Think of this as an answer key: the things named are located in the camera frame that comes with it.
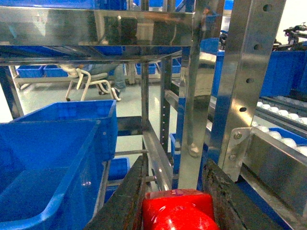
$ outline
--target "person's leg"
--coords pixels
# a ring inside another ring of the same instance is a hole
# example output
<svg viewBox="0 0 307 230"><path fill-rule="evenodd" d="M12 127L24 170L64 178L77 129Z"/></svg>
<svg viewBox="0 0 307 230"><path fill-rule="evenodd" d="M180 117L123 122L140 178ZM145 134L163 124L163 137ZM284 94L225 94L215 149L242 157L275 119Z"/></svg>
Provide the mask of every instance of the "person's leg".
<svg viewBox="0 0 307 230"><path fill-rule="evenodd" d="M115 88L118 88L121 90L126 88L123 64L120 64L119 66L115 68L114 80L115 80L115 85L114 85Z"/></svg>
<svg viewBox="0 0 307 230"><path fill-rule="evenodd" d="M92 69L89 71L92 75L97 75L100 73L109 73L111 70L115 69L118 64L94 64Z"/></svg>

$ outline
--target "red plastic part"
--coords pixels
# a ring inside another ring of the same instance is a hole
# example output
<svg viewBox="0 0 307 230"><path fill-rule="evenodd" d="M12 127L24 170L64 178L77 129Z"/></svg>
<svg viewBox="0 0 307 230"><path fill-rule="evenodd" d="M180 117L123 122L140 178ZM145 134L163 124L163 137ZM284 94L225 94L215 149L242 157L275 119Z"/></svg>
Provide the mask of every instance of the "red plastic part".
<svg viewBox="0 0 307 230"><path fill-rule="evenodd" d="M145 230L219 230L212 197L194 189L147 193L142 209Z"/></svg>

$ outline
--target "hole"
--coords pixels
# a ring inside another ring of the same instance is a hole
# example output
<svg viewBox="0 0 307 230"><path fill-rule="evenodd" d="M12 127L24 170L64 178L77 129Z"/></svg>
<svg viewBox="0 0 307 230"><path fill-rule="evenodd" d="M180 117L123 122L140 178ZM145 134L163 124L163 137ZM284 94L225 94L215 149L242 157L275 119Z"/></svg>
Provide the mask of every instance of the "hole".
<svg viewBox="0 0 307 230"><path fill-rule="evenodd" d="M260 50L260 49L262 49L262 45L257 44L254 46L254 50Z"/></svg>
<svg viewBox="0 0 307 230"><path fill-rule="evenodd" d="M253 83L254 82L254 79L253 78L247 78L246 79L246 83Z"/></svg>
<svg viewBox="0 0 307 230"><path fill-rule="evenodd" d="M245 111L247 111L247 108L245 107L240 108L240 112L245 112Z"/></svg>
<svg viewBox="0 0 307 230"><path fill-rule="evenodd" d="M272 8L273 8L273 6L271 4L266 4L263 7L263 11L269 12L269 11L272 10Z"/></svg>

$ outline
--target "wall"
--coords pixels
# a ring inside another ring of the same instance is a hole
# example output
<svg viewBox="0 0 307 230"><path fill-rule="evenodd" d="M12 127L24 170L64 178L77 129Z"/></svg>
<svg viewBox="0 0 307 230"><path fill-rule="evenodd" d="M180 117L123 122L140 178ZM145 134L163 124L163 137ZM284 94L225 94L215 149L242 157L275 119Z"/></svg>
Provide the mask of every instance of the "wall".
<svg viewBox="0 0 307 230"><path fill-rule="evenodd" d="M276 36L277 41L288 43L288 37L284 36L283 30L307 22L306 9L307 0L287 0Z"/></svg>

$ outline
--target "bolt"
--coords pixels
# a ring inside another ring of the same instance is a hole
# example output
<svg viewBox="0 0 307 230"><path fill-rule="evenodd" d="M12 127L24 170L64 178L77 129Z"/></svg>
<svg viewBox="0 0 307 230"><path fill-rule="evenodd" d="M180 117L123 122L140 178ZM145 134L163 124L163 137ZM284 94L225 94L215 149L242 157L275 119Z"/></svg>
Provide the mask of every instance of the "bolt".
<svg viewBox="0 0 307 230"><path fill-rule="evenodd" d="M234 139L236 139L236 140L240 139L241 137L242 137L242 133L240 133L240 132L236 132L234 134Z"/></svg>
<svg viewBox="0 0 307 230"><path fill-rule="evenodd" d="M234 160L236 159L236 155L235 155L235 154L230 155L230 156L229 156L229 159L230 159L231 161L234 161Z"/></svg>

